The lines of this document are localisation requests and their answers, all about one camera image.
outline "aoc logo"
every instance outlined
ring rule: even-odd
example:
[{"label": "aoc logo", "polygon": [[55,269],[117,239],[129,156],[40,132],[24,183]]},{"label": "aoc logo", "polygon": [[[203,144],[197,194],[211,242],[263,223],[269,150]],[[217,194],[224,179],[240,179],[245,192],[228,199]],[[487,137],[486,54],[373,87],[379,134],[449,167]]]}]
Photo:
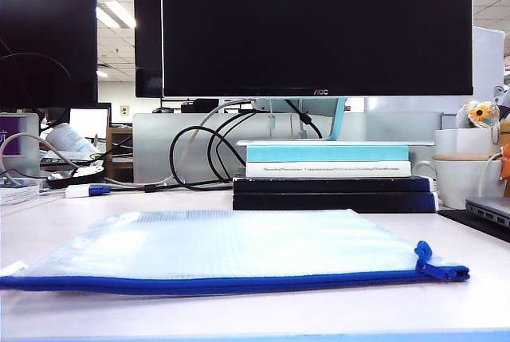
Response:
[{"label": "aoc logo", "polygon": [[327,95],[329,94],[329,89],[316,89],[313,92],[314,95]]}]

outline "desk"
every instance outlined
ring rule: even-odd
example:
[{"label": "desk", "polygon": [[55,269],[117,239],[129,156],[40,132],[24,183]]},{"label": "desk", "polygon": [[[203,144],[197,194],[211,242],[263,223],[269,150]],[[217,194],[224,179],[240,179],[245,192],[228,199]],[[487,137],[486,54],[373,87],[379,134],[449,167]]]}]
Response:
[{"label": "desk", "polygon": [[[230,209],[230,191],[39,198],[2,208],[2,267],[35,262],[99,217],[133,210]],[[437,214],[367,214],[471,269],[464,283],[222,297],[1,292],[2,337],[313,334],[510,328],[510,244]]]}]

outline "laptop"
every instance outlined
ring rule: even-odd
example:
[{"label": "laptop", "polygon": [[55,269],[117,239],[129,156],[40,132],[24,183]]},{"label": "laptop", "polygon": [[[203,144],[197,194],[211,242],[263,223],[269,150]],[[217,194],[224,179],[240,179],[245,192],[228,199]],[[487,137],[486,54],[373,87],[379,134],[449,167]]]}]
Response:
[{"label": "laptop", "polygon": [[465,200],[465,209],[510,228],[510,197],[470,197]]}]

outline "black book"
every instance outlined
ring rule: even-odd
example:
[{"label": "black book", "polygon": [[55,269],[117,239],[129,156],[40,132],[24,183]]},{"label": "black book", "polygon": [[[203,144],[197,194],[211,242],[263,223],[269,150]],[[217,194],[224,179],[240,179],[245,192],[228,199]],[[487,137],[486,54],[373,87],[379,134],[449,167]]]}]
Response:
[{"label": "black book", "polygon": [[358,213],[433,213],[433,192],[235,193],[234,210],[352,209]]},{"label": "black book", "polygon": [[234,194],[431,192],[433,190],[432,179],[422,176],[285,179],[281,177],[246,177],[245,169],[239,168],[233,177]]}]

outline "wooden shelf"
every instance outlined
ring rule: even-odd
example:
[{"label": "wooden shelf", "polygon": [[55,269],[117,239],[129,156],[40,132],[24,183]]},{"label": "wooden shelf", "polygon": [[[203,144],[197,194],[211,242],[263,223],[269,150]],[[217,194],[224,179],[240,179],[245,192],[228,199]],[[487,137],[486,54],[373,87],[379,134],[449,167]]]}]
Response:
[{"label": "wooden shelf", "polygon": [[[106,130],[106,149],[112,149],[114,144],[120,143],[122,140],[125,140],[129,136],[132,136],[133,129],[132,128],[107,128]],[[132,147],[133,140],[128,141],[125,145]],[[114,154],[123,154],[129,153],[127,148],[121,148],[120,150],[116,150],[113,152]],[[106,168],[106,176],[110,179],[122,181],[122,182],[132,182],[133,181],[133,162],[113,162],[112,156],[108,155],[106,160],[104,161],[104,166]]]}]

